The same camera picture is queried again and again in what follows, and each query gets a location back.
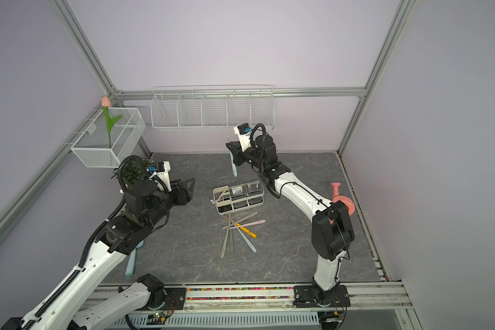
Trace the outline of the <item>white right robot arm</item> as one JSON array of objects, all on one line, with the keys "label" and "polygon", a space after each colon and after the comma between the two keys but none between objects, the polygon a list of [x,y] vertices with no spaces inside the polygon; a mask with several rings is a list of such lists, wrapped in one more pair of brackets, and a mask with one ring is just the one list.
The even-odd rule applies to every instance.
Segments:
[{"label": "white right robot arm", "polygon": [[255,139],[248,134],[240,135],[237,141],[227,142],[226,147],[234,165],[250,165],[266,191],[277,199],[287,198],[311,221],[311,242],[318,255],[312,301],[323,307],[342,303],[338,298],[343,293],[339,278],[341,263],[348,257],[355,239],[348,207],[343,202],[324,198],[302,183],[279,160],[275,144],[267,134]]}]

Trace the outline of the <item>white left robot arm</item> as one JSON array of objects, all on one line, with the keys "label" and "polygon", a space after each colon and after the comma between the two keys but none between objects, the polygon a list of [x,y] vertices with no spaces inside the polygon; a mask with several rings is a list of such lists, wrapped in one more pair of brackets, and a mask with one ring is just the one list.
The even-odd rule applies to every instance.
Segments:
[{"label": "white left robot arm", "polygon": [[122,199],[89,237],[79,262],[40,304],[3,329],[105,329],[143,307],[175,309],[165,284],[146,274],[90,311],[79,311],[108,273],[168,223],[173,207],[193,198],[195,179],[171,181],[169,171],[167,164],[149,168],[137,155],[123,159],[116,170]]}]

